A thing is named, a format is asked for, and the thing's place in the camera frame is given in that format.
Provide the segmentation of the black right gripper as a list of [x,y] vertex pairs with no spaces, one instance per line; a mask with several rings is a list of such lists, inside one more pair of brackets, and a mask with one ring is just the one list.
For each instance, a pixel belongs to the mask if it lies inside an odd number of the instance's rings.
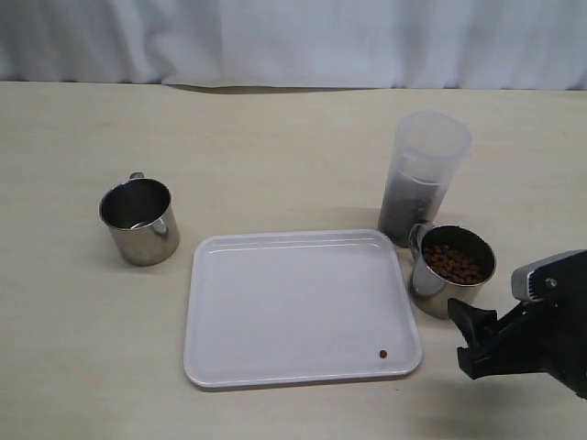
[[448,300],[449,319],[466,346],[460,369],[471,379],[547,373],[586,397],[586,251],[537,269],[540,302],[520,302],[499,317],[495,310]]

